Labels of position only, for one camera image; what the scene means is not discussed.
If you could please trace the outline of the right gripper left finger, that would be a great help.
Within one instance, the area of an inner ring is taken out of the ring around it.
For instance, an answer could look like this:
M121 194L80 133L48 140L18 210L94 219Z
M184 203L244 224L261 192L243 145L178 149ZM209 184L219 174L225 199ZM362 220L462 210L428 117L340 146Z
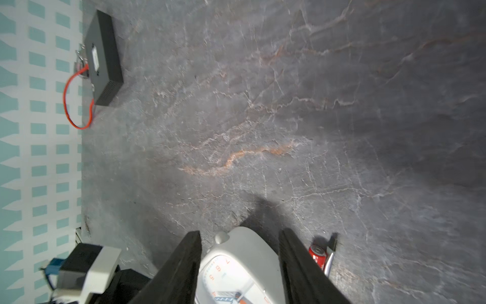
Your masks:
M130 303L194 303L201 254L200 232L187 233L163 267Z

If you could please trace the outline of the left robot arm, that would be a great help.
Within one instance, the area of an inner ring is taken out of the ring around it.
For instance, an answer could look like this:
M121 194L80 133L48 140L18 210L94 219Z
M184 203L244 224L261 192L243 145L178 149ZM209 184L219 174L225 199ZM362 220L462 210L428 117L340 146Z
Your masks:
M133 269L116 271L107 290L102 295L94 295L90 303L129 303L150 280Z

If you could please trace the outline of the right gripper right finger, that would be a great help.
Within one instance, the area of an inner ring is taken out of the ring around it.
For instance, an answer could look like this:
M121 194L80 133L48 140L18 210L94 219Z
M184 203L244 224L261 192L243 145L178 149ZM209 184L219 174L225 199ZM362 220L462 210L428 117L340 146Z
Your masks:
M278 258L286 303L350 304L324 275L292 229L282 229L278 240Z

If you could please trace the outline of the black box device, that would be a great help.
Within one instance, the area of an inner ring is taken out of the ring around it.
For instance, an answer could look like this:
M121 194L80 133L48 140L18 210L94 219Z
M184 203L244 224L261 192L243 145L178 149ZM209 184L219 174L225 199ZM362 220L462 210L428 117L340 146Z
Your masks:
M113 20L97 10L88 28L86 47L88 75L96 105L109 106L124 84Z

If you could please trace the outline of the white square alarm clock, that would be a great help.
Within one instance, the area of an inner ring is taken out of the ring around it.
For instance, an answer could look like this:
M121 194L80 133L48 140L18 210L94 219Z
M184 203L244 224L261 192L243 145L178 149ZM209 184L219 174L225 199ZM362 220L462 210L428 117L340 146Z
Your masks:
M253 230L215 236L201 261L196 303L285 303L278 255Z

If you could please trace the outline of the black yellow screwdriver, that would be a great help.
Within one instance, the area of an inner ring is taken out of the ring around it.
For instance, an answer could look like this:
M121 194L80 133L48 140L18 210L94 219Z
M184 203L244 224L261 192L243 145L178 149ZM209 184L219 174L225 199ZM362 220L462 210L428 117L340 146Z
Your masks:
M333 233L327 242L327 246L326 246L327 258L323 269L323 273L326 277L330 277L331 268L334 261L335 252L337 249L338 237L339 237L338 233Z

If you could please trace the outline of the red battery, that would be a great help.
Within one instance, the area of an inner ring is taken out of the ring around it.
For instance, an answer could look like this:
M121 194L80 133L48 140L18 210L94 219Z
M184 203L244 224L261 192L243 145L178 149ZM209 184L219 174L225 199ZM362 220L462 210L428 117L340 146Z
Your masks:
M316 264L320 267L320 269L324 271L325 264L327 262L326 250L316 244L312 244L309 247L309 254L311 255L312 259L316 262Z

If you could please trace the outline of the metal clamp bracket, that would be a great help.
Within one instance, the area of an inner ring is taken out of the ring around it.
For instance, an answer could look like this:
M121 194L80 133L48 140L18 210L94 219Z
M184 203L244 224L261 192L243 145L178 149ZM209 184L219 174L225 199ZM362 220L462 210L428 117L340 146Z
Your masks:
M86 47L84 44L79 46L79 49L75 51L77 59L74 63L74 72L79 72L84 69L80 76L83 79L89 78L89 68L88 68L88 59L87 59L87 52Z

